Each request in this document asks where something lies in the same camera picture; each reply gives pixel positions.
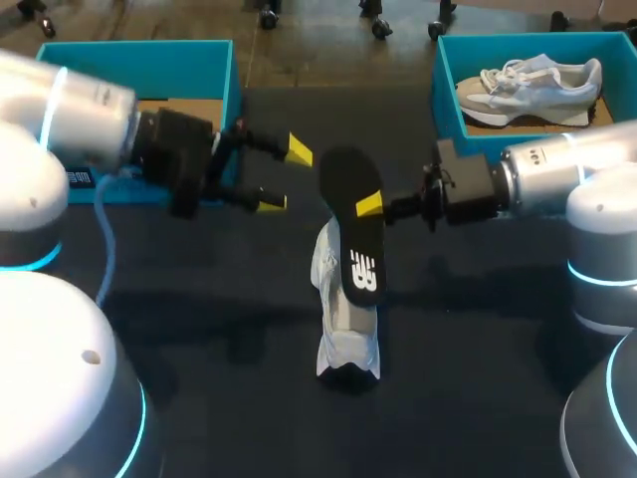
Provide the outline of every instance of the floor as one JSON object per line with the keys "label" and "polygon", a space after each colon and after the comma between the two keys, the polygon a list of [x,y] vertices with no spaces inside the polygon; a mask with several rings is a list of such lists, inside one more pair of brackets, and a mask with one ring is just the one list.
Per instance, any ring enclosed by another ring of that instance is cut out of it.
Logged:
{"label": "floor", "polygon": [[[375,41],[357,0],[284,0],[279,28],[258,27],[255,0],[49,0],[57,41],[232,39],[246,87],[422,84],[434,47],[437,4],[385,0],[394,30]],[[453,32],[545,31],[546,18],[459,6]],[[0,48],[34,56],[44,38],[17,9],[0,13]]]}

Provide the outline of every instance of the shoe sole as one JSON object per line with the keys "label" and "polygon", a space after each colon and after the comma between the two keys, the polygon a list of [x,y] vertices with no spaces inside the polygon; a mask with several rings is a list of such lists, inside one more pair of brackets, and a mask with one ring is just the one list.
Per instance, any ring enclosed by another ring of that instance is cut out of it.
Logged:
{"label": "shoe sole", "polygon": [[537,117],[552,124],[562,126],[588,126],[590,118],[588,117],[588,109],[582,110],[556,110],[546,109],[536,112],[521,112],[510,115],[492,115],[489,113],[474,112],[472,110],[461,108],[462,112],[468,117],[482,124],[489,126],[504,127],[511,121],[519,117],[531,116]]}

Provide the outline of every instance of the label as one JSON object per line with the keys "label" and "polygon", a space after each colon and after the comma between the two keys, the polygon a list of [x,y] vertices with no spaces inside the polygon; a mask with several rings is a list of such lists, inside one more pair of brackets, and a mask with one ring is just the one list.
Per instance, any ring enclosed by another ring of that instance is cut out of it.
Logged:
{"label": "label", "polygon": [[67,177],[71,189],[93,189],[96,187],[96,181],[88,167],[67,169]]}
{"label": "label", "polygon": [[115,108],[118,96],[119,90],[117,87],[108,83],[100,83],[96,87],[93,100],[105,108]]}
{"label": "label", "polygon": [[375,261],[352,250],[349,253],[353,262],[351,265],[351,276],[354,286],[361,291],[374,292],[377,288],[376,273],[374,272]]}

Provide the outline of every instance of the shoelace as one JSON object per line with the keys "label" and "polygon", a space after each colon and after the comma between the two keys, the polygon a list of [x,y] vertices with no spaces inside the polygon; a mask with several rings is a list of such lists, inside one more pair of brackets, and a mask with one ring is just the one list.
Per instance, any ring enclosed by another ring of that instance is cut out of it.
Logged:
{"label": "shoelace", "polygon": [[492,95],[497,89],[504,86],[528,85],[526,75],[516,68],[522,60],[509,60],[501,70],[483,70],[480,79],[489,93]]}

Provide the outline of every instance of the cardboard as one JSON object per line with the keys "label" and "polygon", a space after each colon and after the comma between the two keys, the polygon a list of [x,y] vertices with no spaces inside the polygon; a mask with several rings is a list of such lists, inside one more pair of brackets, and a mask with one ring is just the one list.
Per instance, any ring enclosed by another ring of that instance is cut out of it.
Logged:
{"label": "cardboard", "polygon": [[212,120],[215,131],[219,130],[223,114],[222,100],[140,100],[138,108],[141,112],[156,112],[160,108],[168,108],[176,112],[192,115],[203,120]]}
{"label": "cardboard", "polygon": [[[608,106],[604,97],[600,97],[595,104],[595,113],[588,127],[606,126],[613,124]],[[534,117],[521,117],[514,119],[505,127],[492,127],[473,122],[472,119],[463,116],[467,133],[470,136],[500,136],[511,134],[556,134],[561,132],[576,132],[582,130],[576,126],[561,126],[543,122]]]}

